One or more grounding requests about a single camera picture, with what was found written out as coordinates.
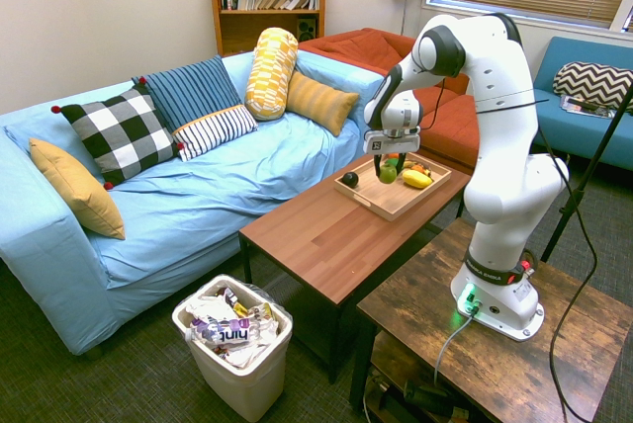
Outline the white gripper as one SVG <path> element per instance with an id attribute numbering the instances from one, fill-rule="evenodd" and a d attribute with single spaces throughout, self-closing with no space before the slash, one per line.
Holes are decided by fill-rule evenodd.
<path id="1" fill-rule="evenodd" d="M 420 147 L 420 127 L 392 130 L 368 130 L 364 135 L 363 149 L 366 154 L 375 155 L 375 174 L 380 177 L 382 154 L 399 153 L 396 164 L 397 174 L 404 169 L 406 153 L 416 152 Z"/>

